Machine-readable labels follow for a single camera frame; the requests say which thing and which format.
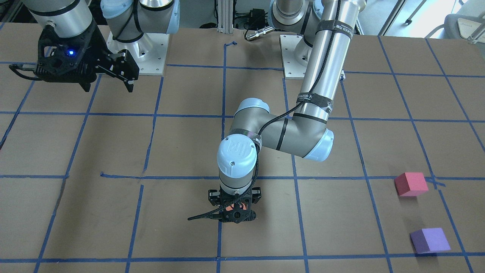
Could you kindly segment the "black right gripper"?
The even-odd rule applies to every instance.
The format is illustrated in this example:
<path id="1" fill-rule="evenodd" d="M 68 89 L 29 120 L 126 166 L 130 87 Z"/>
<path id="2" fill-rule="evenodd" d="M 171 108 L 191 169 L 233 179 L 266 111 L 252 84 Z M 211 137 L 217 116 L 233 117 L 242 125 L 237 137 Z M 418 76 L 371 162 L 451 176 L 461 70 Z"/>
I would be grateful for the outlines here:
<path id="1" fill-rule="evenodd" d="M 105 73 L 123 81 L 128 92 L 133 91 L 134 81 L 138 80 L 140 69 L 127 49 L 118 53 L 108 50 L 104 37 L 97 25 L 90 25 L 84 32 L 89 44 L 83 55 L 83 82 L 94 82 L 96 73 Z"/>

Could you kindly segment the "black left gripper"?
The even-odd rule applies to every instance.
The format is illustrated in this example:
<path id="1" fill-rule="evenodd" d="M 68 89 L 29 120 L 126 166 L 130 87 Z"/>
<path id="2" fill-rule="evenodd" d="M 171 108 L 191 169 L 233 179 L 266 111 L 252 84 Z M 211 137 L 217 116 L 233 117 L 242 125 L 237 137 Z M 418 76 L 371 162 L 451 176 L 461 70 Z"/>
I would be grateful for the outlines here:
<path id="1" fill-rule="evenodd" d="M 208 200 L 213 206 L 223 206 L 227 203 L 235 200 L 239 195 L 231 195 L 224 190 L 210 189 L 208 190 Z M 241 196 L 241 200 L 238 202 L 241 209 L 249 209 L 252 204 L 256 204 L 261 199 L 261 188 L 254 187 L 245 195 Z"/>

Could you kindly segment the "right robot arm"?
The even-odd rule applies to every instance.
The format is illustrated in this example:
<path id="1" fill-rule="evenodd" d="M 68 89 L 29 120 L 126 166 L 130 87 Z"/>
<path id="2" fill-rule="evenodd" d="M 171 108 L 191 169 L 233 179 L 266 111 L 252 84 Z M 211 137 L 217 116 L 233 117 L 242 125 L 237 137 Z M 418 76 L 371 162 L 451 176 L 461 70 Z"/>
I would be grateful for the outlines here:
<path id="1" fill-rule="evenodd" d="M 104 39 L 84 0 L 26 0 L 43 27 L 36 64 L 9 68 L 33 72 L 29 80 L 77 83 L 89 92 L 98 74 L 121 80 L 128 92 L 139 75 L 163 75 L 169 36 L 180 25 L 178 0 L 103 0 L 110 28 Z"/>

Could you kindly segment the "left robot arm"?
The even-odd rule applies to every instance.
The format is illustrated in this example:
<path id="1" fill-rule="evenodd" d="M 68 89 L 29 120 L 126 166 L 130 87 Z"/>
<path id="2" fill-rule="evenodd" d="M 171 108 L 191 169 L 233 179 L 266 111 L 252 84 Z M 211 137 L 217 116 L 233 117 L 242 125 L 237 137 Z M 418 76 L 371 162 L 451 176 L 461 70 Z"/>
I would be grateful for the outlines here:
<path id="1" fill-rule="evenodd" d="M 326 126 L 343 64 L 365 0 L 274 0 L 268 22 L 309 38 L 310 53 L 296 105 L 279 116 L 257 98 L 243 100 L 218 152 L 220 189 L 210 202 L 220 208 L 251 193 L 262 147 L 322 162 L 334 134 Z"/>

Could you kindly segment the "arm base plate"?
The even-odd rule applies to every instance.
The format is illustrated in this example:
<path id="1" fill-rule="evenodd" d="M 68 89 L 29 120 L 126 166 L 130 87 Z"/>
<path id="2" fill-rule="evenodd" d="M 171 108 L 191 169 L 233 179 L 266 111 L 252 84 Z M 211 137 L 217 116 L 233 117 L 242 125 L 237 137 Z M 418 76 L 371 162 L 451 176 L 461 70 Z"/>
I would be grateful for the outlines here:
<path id="1" fill-rule="evenodd" d="M 113 40 L 109 33 L 107 47 L 111 52 L 128 49 L 135 59 L 140 75 L 163 76 L 170 35 L 145 33 L 141 39 L 131 43 Z"/>
<path id="2" fill-rule="evenodd" d="M 281 35 L 280 45 L 286 79 L 305 80 L 310 85 L 318 75 L 321 80 L 345 79 L 343 64 L 351 39 L 343 33 L 331 33 L 329 36 L 317 33 L 314 47 L 308 46 L 305 36 Z"/>

